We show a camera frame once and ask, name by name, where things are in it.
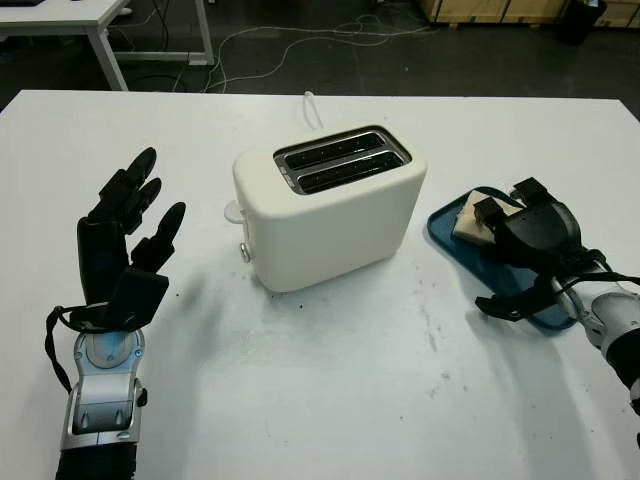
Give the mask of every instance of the table surface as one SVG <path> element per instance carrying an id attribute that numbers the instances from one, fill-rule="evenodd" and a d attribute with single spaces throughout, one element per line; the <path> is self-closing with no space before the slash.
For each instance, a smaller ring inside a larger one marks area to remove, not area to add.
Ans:
<path id="1" fill-rule="evenodd" d="M 640 124 L 614 100 L 317 97 L 325 125 L 384 121 L 430 165 L 397 254 L 271 294 L 223 219 L 243 150 L 308 131 L 302 96 L 26 91 L 0 116 L 0 468 L 53 478 L 66 394 L 44 319 L 82 302 L 75 223 L 143 148 L 187 216 L 147 328 L 138 479 L 631 479 L 640 421 L 574 328 L 486 319 L 486 289 L 425 238 L 427 216 L 478 185 L 533 175 L 590 247 L 637 274 Z M 73 334 L 60 331 L 66 368 Z"/>
<path id="2" fill-rule="evenodd" d="M 0 28 L 100 25 L 128 0 L 44 0 L 33 7 L 0 7 Z"/>

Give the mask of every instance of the white toaster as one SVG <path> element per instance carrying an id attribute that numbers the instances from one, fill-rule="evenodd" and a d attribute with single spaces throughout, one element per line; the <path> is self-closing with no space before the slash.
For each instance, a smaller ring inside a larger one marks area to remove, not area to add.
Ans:
<path id="1" fill-rule="evenodd" d="M 393 254 L 424 159 L 378 125 L 323 130 L 290 145 L 265 145 L 233 164 L 240 247 L 260 281 L 289 292 Z"/>

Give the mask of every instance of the robotic hand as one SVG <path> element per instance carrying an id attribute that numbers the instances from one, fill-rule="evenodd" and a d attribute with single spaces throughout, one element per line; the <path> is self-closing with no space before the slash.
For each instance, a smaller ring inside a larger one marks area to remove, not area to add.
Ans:
<path id="1" fill-rule="evenodd" d="M 537 180 L 515 185 L 511 196 L 524 204 L 511 216 L 492 198 L 475 204 L 476 218 L 494 234 L 495 245 L 484 253 L 538 276 L 518 295 L 478 297 L 476 305 L 487 315 L 511 321 L 562 305 L 629 388 L 631 406 L 640 415 L 640 298 L 617 283 L 640 285 L 640 278 L 613 272 L 601 252 L 582 246 L 575 217 Z"/>
<path id="2" fill-rule="evenodd" d="M 57 480 L 131 479 L 136 467 L 141 409 L 147 391 L 136 378 L 145 349 L 140 330 L 153 319 L 169 286 L 156 272 L 173 254 L 185 212 L 176 203 L 151 238 L 127 255 L 125 235 L 160 192 L 160 179 L 145 184 L 156 160 L 147 148 L 100 191 L 100 202 L 78 222 L 80 278 L 86 306 L 56 307 L 47 317 L 45 350 L 69 393 Z M 79 332 L 74 346 L 78 383 L 71 388 L 58 363 L 53 328 L 60 320 Z"/>

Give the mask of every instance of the gray floor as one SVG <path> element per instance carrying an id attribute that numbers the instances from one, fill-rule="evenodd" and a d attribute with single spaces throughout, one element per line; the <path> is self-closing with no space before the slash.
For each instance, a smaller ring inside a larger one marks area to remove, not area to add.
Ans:
<path id="1" fill-rule="evenodd" d="M 197 23 L 189 0 L 169 0 L 169 49 L 199 48 Z M 133 0 L 134 16 L 117 21 L 110 34 L 114 47 L 157 48 L 158 15 L 151 0 Z M 264 74 L 281 60 L 282 67 L 261 79 L 227 84 L 230 93 L 319 95 L 466 95 L 619 98 L 640 118 L 640 33 L 598 30 L 579 47 L 559 43 L 553 28 L 465 26 L 429 29 L 421 10 L 411 2 L 374 7 L 367 0 L 217 0 L 207 6 L 215 48 L 237 31 L 260 25 L 333 29 L 360 17 L 369 25 L 343 30 L 399 32 L 428 30 L 389 38 L 363 35 L 310 34 L 258 30 L 229 40 L 222 50 L 229 78 Z M 380 22 L 384 26 L 372 26 Z M 78 39 L 63 45 L 57 38 L 10 39 L 0 48 L 0 108 L 22 88 L 107 89 L 95 57 Z M 208 77 L 204 67 L 179 63 L 122 64 L 132 90 L 200 91 Z M 182 73 L 181 81 L 175 78 Z M 221 80 L 220 71 L 212 75 Z M 222 87 L 212 88 L 211 92 Z"/>

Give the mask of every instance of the white desk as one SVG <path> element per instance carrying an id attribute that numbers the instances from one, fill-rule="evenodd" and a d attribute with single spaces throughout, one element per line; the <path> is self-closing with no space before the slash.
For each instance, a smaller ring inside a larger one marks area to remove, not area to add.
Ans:
<path id="1" fill-rule="evenodd" d="M 129 0 L 45 0 L 33 7 L 0 7 L 0 37 L 17 35 L 86 35 L 109 86 L 127 91 L 117 58 L 121 60 L 190 60 L 213 64 L 213 48 L 203 0 L 195 0 L 203 53 L 118 52 L 107 39 L 107 26 Z"/>
<path id="2" fill-rule="evenodd" d="M 127 90 L 106 28 L 128 0 L 45 0 L 34 7 L 1 7 L 0 35 L 86 35 L 109 86 Z"/>
<path id="3" fill-rule="evenodd" d="M 393 258 L 272 296 L 222 213 L 236 155 L 308 129 L 301 98 L 23 92 L 2 112 L 0 476 L 53 476 L 66 394 L 44 317 L 82 301 L 77 219 L 153 145 L 163 192 L 136 239 L 173 202 L 188 209 L 145 330 L 136 478 L 637 478 L 640 421 L 582 328 L 547 338 L 483 319 L 472 300 L 488 292 L 423 229 L 474 186 L 534 175 L 588 246 L 637 274 L 638 223 L 623 219 L 636 213 L 640 124 L 608 100 L 318 97 L 326 125 L 394 125 L 430 172 Z"/>

